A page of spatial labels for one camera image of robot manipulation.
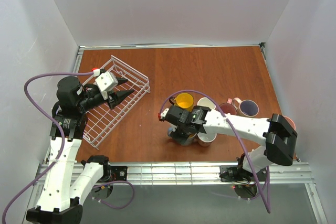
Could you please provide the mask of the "blue patterned mug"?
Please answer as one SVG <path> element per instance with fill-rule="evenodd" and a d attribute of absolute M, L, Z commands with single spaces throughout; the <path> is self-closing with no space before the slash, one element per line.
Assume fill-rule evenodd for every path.
<path fill-rule="evenodd" d="M 182 132 L 179 128 L 170 127 L 167 131 L 168 136 L 175 141 L 177 144 L 182 146 L 191 145 L 194 142 L 197 134 L 189 134 Z"/>

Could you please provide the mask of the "pink dotted square mug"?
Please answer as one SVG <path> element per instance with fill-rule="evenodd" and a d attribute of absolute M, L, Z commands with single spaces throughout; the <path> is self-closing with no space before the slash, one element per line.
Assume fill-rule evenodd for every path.
<path fill-rule="evenodd" d="M 205 134 L 205 133 L 198 133 L 198 144 L 202 147 L 208 147 L 210 146 L 216 139 L 217 134 Z"/>

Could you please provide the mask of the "yellow mug black handle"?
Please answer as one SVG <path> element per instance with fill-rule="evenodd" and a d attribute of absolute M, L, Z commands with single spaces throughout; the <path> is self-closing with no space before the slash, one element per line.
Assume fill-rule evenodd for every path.
<path fill-rule="evenodd" d="M 184 92 L 175 97 L 170 97 L 169 103 L 191 112 L 194 107 L 194 97 L 191 94 Z"/>

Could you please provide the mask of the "pink faceted mug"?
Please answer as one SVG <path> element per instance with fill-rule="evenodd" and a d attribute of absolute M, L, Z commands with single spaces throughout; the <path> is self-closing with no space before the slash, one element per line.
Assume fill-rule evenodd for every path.
<path fill-rule="evenodd" d="M 202 97 L 198 100 L 197 102 L 198 106 L 204 106 L 204 107 L 208 107 L 211 110 L 215 110 L 216 109 L 216 105 L 207 97 Z"/>

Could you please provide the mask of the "pink ghost pattern mug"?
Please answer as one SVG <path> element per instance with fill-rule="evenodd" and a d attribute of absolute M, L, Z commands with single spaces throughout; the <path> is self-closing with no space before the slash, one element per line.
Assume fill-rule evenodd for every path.
<path fill-rule="evenodd" d="M 225 114 L 230 114 L 230 115 L 237 114 L 236 108 L 230 103 L 223 103 L 219 107 Z"/>

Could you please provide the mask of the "iridescent cream mug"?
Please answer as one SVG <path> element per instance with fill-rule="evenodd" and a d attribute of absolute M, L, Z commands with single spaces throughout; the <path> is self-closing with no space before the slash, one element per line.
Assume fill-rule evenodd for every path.
<path fill-rule="evenodd" d="M 233 98 L 232 105 L 235 107 L 238 115 L 254 118 L 259 113 L 259 106 L 252 100 L 241 100 L 240 98 Z"/>

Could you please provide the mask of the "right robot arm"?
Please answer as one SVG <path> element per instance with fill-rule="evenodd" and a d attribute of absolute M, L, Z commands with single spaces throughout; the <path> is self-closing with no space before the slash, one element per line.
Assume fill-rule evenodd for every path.
<path fill-rule="evenodd" d="M 239 136 L 259 144 L 257 149 L 242 154 L 237 167 L 225 171 L 223 178 L 251 180 L 255 173 L 271 164 L 293 164 L 297 132 L 280 114 L 258 119 L 222 114 L 206 106 L 197 105 L 188 111 L 172 105 L 159 114 L 159 120 L 174 126 L 170 137 L 182 145 L 198 133 Z"/>

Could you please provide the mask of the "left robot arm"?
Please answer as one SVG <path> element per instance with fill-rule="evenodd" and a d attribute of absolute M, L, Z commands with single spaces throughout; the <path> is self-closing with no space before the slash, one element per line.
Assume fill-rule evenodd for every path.
<path fill-rule="evenodd" d="M 103 104 L 114 109 L 133 93 L 132 89 L 114 90 L 126 83 L 126 78 L 103 69 L 95 69 L 88 75 L 95 77 L 94 83 L 82 84 L 78 79 L 80 73 L 61 72 L 56 92 L 58 101 L 51 114 L 42 112 L 52 121 L 50 160 L 48 167 L 38 175 L 38 178 L 46 177 L 41 196 L 26 214 L 26 220 L 31 223 L 80 223 L 83 203 L 88 196 L 103 191 L 109 197 L 114 184 L 127 182 L 125 178 L 117 178 L 117 170 L 103 155 L 82 161 L 83 171 L 74 182 L 71 180 L 88 122 L 86 113 Z"/>

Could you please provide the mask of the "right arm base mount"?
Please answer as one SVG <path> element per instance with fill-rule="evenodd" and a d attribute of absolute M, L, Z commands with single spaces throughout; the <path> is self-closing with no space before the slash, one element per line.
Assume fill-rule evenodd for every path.
<path fill-rule="evenodd" d="M 219 177 L 221 181 L 238 184 L 248 184 L 251 182 L 255 182 L 256 180 L 252 172 L 243 169 L 243 161 L 246 159 L 245 154 L 242 154 L 241 157 L 238 157 L 236 159 L 236 165 L 221 165 L 219 167 Z"/>

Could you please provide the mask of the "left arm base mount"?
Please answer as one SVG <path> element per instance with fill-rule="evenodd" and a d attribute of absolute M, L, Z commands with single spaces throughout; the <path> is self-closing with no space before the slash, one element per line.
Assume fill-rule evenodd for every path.
<path fill-rule="evenodd" d="M 128 167 L 127 166 L 107 166 L 107 182 L 112 181 L 127 181 Z"/>

